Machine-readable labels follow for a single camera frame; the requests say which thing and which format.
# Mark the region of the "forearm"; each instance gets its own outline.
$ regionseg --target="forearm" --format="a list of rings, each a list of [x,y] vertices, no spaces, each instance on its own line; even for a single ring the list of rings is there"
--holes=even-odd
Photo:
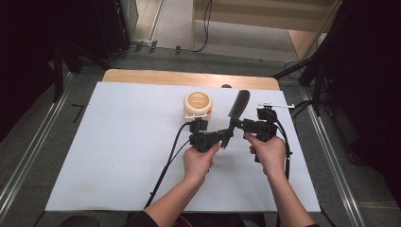
[[[171,227],[186,205],[198,192],[200,183],[183,179],[163,197],[145,209],[161,227]]]
[[[268,179],[284,227],[307,226],[315,223],[284,174],[269,176]]]

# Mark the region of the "white paper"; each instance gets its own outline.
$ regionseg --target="white paper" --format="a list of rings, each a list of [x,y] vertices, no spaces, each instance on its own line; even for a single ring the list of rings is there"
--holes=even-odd
[[[213,99],[209,131],[227,129],[237,89],[100,82],[97,84],[56,181],[46,211],[142,210],[167,162],[179,127],[184,123],[183,99],[193,91]],[[278,91],[249,90],[251,98],[240,119],[257,120],[259,102],[287,105]],[[273,108],[293,152],[290,183],[309,212],[319,212],[288,109]],[[188,140],[184,128],[177,149]],[[188,204],[190,212],[277,211],[269,183],[249,153],[249,142],[236,129],[221,149],[206,182]],[[183,177],[182,154],[170,166],[153,201]]]

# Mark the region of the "wire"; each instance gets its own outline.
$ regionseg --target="wire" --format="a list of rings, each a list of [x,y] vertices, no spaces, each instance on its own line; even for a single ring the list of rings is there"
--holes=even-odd
[[[289,150],[289,143],[288,143],[288,139],[287,139],[287,134],[286,131],[284,130],[283,125],[280,123],[280,121],[277,119],[277,117],[270,113],[267,112],[272,118],[273,120],[275,120],[275,122],[278,125],[278,129],[281,132],[281,134],[284,137],[284,141],[286,143],[286,178],[287,180],[289,179],[289,156],[292,154],[292,152]],[[280,227],[281,226],[281,220],[280,220],[280,215],[277,213],[277,219],[276,219],[276,227]]]
[[[287,62],[287,63],[283,66],[283,71],[286,70],[287,65],[289,65],[289,64],[291,64],[291,63],[301,63],[301,62],[300,62],[300,61],[289,61],[289,62]]]
[[[166,175],[166,173],[167,173],[168,167],[170,166],[172,160],[174,159],[174,158],[173,158],[174,149],[175,149],[175,147],[176,147],[176,145],[177,145],[177,141],[178,141],[178,138],[180,137],[181,131],[183,130],[183,127],[185,127],[185,126],[187,126],[187,125],[190,125],[190,123],[189,123],[189,122],[185,122],[183,125],[181,125],[180,129],[178,130],[177,135],[176,135],[176,138],[175,138],[175,140],[174,140],[173,148],[172,148],[171,151],[170,151],[170,155],[169,155],[169,157],[168,157],[167,163],[166,163],[165,167],[163,168],[163,171],[162,171],[162,173],[160,174],[159,180],[157,180],[157,183],[156,183],[156,185],[154,186],[153,191],[150,192],[150,197],[149,197],[149,199],[148,199],[147,204],[145,205],[145,208],[147,208],[148,206],[150,206],[151,202],[153,201],[153,198],[154,198],[154,196],[156,195],[156,192],[157,192],[157,190],[159,189],[159,186],[160,186],[160,184],[162,183],[162,180],[163,180],[163,178],[165,177],[165,175]]]
[[[325,213],[325,211],[323,210],[323,207],[319,204],[319,206],[321,207],[321,213],[322,215],[324,215],[324,217],[327,219],[327,221],[330,223],[331,227],[337,227],[337,225],[330,219],[330,217],[327,215],[327,213]]]
[[[116,59],[120,58],[122,54],[123,54],[123,53],[116,53],[116,54],[115,54],[116,56],[115,56],[113,59],[107,61],[107,63],[111,63],[111,62],[115,61]]]
[[[174,161],[175,157],[177,157],[177,154],[179,154],[180,151],[183,149],[183,147],[184,147],[186,144],[188,144],[188,143],[189,143],[189,140],[186,141],[186,142],[178,149],[177,153],[176,153],[176,154],[174,155],[174,157],[171,159],[170,163],[172,163],[172,162]]]
[[[207,46],[207,43],[209,41],[209,23],[210,23],[210,15],[212,14],[212,6],[213,6],[212,0],[209,0],[209,3],[207,4],[206,10],[204,11],[203,15],[203,29],[205,34],[203,46],[198,50],[194,50],[193,52],[201,52]],[[208,9],[209,9],[209,16],[207,18],[207,25],[206,25],[206,15]]]
[[[298,103],[298,104],[295,106],[295,108],[292,109],[292,110],[290,111],[290,114],[292,114],[292,113],[294,113],[295,109],[298,109],[298,108],[300,108],[300,107],[302,106],[301,110],[299,110],[297,113],[295,113],[295,114],[291,117],[291,119],[292,119],[292,120],[295,120],[295,118],[297,117],[297,115],[300,114],[301,112],[303,112],[307,106],[309,106],[309,105],[315,105],[315,104],[323,105],[323,106],[325,106],[325,107],[330,108],[328,102],[327,102],[326,100],[324,100],[324,99],[323,99],[323,100],[320,100],[320,101],[313,101],[313,100],[302,101],[302,102]]]
[[[39,224],[39,221],[41,221],[42,217],[44,216],[44,213],[46,213],[46,211],[41,212],[39,217],[36,219],[35,223],[33,223],[32,227],[36,227]]]

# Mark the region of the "cup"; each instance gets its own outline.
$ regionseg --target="cup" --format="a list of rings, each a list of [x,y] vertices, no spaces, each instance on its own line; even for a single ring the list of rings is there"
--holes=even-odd
[[[213,101],[212,98],[205,92],[192,92],[186,95],[183,99],[183,115],[186,122],[195,120],[196,115],[205,115],[202,120],[210,120],[212,113]]]

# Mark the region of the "wooden board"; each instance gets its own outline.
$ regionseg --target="wooden board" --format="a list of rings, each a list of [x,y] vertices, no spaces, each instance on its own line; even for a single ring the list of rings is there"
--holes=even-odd
[[[280,90],[277,80],[272,78],[152,70],[111,69],[105,73],[103,81],[207,87],[221,87],[229,84],[239,89]]]
[[[316,42],[324,32],[328,32],[331,25],[336,18],[337,12],[342,4],[342,1],[333,2],[327,8],[324,18],[326,20],[316,21],[315,25],[308,31],[302,30],[289,30],[289,37],[294,44],[295,51],[297,52],[300,61],[306,59],[313,53],[312,47],[316,47]]]
[[[203,20],[209,0],[194,0],[195,20]],[[317,21],[338,0],[213,0],[210,20],[215,22],[315,31]]]

